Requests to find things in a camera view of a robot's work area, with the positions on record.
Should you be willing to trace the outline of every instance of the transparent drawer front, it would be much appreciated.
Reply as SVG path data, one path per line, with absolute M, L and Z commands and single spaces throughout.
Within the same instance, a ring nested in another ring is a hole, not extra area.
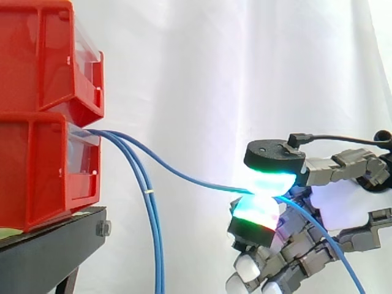
M 94 63 L 100 62 L 100 53 L 93 45 L 92 41 L 85 33 L 80 22 L 75 18 L 75 58 L 76 64 L 81 73 L 93 83 Z
M 68 125 L 68 173 L 95 174 L 91 170 L 92 148 L 99 146 L 99 137 L 73 124 Z

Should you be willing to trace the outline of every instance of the wrinkled white cloth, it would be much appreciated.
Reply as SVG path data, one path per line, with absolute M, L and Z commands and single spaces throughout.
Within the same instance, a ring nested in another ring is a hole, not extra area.
M 392 129 L 390 89 L 366 0 L 74 3 L 105 53 L 106 114 L 95 126 L 128 133 L 195 177 L 240 184 L 251 140 L 290 132 L 372 138 Z M 324 157 L 347 147 L 317 142 L 305 150 Z M 141 158 L 156 191 L 167 293 L 224 294 L 237 256 L 226 232 L 237 195 L 186 183 Z M 108 142 L 100 204 L 108 206 L 113 232 L 82 265 L 76 293 L 153 293 L 143 200 L 123 156 Z M 388 236 L 383 246 L 348 255 L 367 293 L 390 293 Z M 298 293 L 356 292 L 336 262 Z

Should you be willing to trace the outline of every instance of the blue ethernet cable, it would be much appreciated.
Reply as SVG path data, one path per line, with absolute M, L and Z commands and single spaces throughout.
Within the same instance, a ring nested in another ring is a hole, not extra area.
M 151 231 L 153 233 L 154 240 L 154 256 L 156 263 L 156 284 L 155 284 L 155 293 L 156 294 L 164 294 L 165 293 L 165 283 L 162 279 L 164 279 L 164 264 L 163 264 L 163 250 L 162 250 L 162 237 L 160 235 L 160 227 L 159 221 L 157 221 L 157 214 L 154 214 L 154 210 L 156 210 L 156 204 L 154 200 L 153 190 L 151 189 L 151 182 L 149 177 L 142 166 L 140 160 L 137 155 L 133 152 L 133 150 L 125 144 L 122 140 L 120 140 L 117 136 L 112 135 L 108 132 L 100 131 L 100 130 L 89 130 L 92 134 L 98 135 L 101 137 L 110 140 L 113 144 L 115 144 L 121 152 L 125 155 L 128 163 L 132 167 L 139 188 L 143 194 L 143 199 L 145 201 L 149 223 L 151 226 Z
M 163 166 L 164 168 L 166 168 L 167 170 L 169 170 L 170 172 L 174 173 L 175 175 L 179 176 L 182 179 L 185 179 L 189 182 L 192 182 L 194 184 L 197 184 L 199 186 L 203 186 L 203 187 L 207 187 L 210 189 L 215 189 L 215 190 L 221 190 L 221 191 L 226 191 L 226 192 L 234 192 L 234 193 L 239 193 L 239 194 L 252 194 L 252 192 L 246 190 L 246 189 L 242 189 L 242 188 L 237 188 L 237 187 L 230 187 L 230 186 L 222 186 L 222 185 L 218 185 L 218 184 L 213 184 L 213 183 L 209 183 L 209 182 L 205 182 L 205 181 L 200 181 L 197 179 L 194 179 L 190 176 L 185 175 L 184 173 L 181 173 L 180 171 L 177 171 L 175 168 L 169 166 L 169 164 L 167 164 L 166 162 L 164 162 L 157 154 L 155 154 L 152 150 L 150 150 L 148 147 L 146 147 L 144 144 L 142 144 L 141 142 L 139 142 L 138 140 L 132 138 L 131 136 L 128 136 L 126 134 L 120 133 L 120 132 L 116 132 L 116 131 L 110 131 L 108 130 L 107 132 L 118 136 L 119 138 L 123 138 L 125 140 L 127 140 L 128 142 L 134 144 L 136 147 L 140 148 L 142 151 L 144 151 L 147 155 L 151 156 L 155 161 L 157 161 L 159 164 L 161 164 L 161 166 Z M 332 239 L 332 237 L 328 234 L 328 232 L 324 229 L 324 227 L 322 225 L 320 225 L 305 209 L 303 209 L 302 207 L 300 207 L 299 205 L 297 205 L 295 202 L 279 196 L 279 197 L 275 197 L 276 200 L 279 200 L 281 202 L 286 203 L 287 205 L 291 206 L 292 208 L 294 208 L 295 210 L 297 210 L 299 213 L 301 213 L 309 222 L 311 222 L 315 227 L 317 227 L 320 232 L 322 233 L 322 235 L 325 237 L 325 239 L 331 244 L 331 247 L 335 250 L 335 253 L 337 254 L 337 256 L 342 260 L 345 268 L 347 269 L 347 271 L 349 272 L 350 277 L 352 278 L 352 280 L 354 281 L 354 284 L 356 285 L 358 291 L 360 294 L 366 294 L 360 280 L 358 279 L 358 277 L 356 276 L 353 268 L 351 267 L 349 261 L 346 259 L 346 257 L 344 256 L 344 253 L 342 252 L 341 248 L 336 244 L 336 242 L 334 241 L 334 239 Z

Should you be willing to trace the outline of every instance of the black shelf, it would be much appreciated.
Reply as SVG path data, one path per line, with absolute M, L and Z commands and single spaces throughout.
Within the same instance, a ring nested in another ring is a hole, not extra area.
M 0 240 L 0 294 L 72 293 L 77 269 L 105 243 L 105 207 L 36 232 Z

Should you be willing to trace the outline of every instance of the red plastic drawer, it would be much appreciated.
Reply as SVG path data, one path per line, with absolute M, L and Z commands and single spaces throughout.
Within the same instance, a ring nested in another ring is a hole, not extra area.
M 100 138 L 57 113 L 0 114 L 0 228 L 30 231 L 99 201 Z
M 83 127 L 104 115 L 104 57 L 69 1 L 0 0 L 0 112 L 53 111 Z

